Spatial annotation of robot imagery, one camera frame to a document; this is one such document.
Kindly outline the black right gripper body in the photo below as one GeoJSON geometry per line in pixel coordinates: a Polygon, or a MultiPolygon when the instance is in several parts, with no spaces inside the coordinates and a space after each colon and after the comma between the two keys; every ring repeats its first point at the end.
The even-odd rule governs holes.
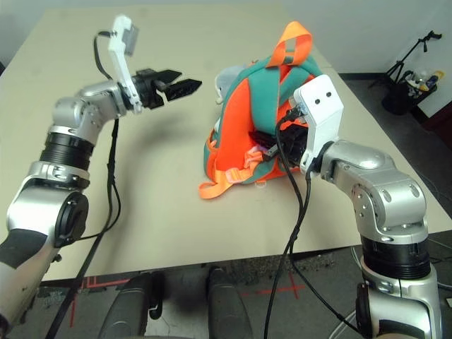
{"type": "Polygon", "coordinates": [[[278,127],[279,143],[277,143],[281,163],[283,155],[288,166],[299,166],[307,147],[308,128],[301,125],[289,125],[285,129],[278,127]]]}

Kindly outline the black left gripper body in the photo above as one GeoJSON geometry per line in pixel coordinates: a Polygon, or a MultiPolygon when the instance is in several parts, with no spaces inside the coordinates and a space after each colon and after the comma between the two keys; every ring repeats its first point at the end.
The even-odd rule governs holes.
{"type": "Polygon", "coordinates": [[[142,69],[132,77],[133,84],[140,97],[142,106],[155,109],[164,105],[164,100],[157,93],[157,81],[162,81],[162,71],[142,69]]]}

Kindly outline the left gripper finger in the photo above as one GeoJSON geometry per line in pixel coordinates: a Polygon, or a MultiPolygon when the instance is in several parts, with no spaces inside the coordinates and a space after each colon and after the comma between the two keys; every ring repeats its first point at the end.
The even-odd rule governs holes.
{"type": "Polygon", "coordinates": [[[163,71],[158,71],[155,74],[155,83],[157,85],[169,85],[178,77],[180,77],[182,73],[179,71],[166,69],[163,71]]]}
{"type": "Polygon", "coordinates": [[[201,81],[182,80],[169,85],[165,90],[165,96],[168,100],[176,100],[186,97],[196,92],[201,85],[201,81]]]}

